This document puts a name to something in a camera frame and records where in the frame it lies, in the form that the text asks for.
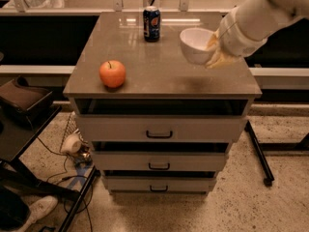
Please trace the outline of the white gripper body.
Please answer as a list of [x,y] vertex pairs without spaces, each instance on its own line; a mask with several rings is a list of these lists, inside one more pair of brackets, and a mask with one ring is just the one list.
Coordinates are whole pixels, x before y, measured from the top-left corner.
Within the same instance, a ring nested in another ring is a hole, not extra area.
[[255,41],[245,36],[237,23],[237,8],[233,8],[226,14],[218,28],[218,40],[220,47],[226,53],[237,57],[248,57],[263,46],[267,39]]

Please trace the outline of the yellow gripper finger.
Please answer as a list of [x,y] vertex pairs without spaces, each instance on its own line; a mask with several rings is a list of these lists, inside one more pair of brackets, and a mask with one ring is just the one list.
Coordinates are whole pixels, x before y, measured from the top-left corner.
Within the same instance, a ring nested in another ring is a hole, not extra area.
[[210,60],[205,64],[207,69],[219,68],[224,65],[236,63],[239,60],[238,56],[225,52],[219,45],[208,46],[206,51],[211,54]]
[[214,50],[219,46],[219,32],[215,31],[212,33],[210,39],[207,42],[206,50]]

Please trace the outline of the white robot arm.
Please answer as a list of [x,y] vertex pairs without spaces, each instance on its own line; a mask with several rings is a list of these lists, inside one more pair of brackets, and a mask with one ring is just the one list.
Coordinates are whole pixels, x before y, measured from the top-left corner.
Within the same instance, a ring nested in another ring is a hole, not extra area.
[[237,62],[261,48],[275,32],[309,16],[309,0],[245,0],[220,21],[206,46],[207,68]]

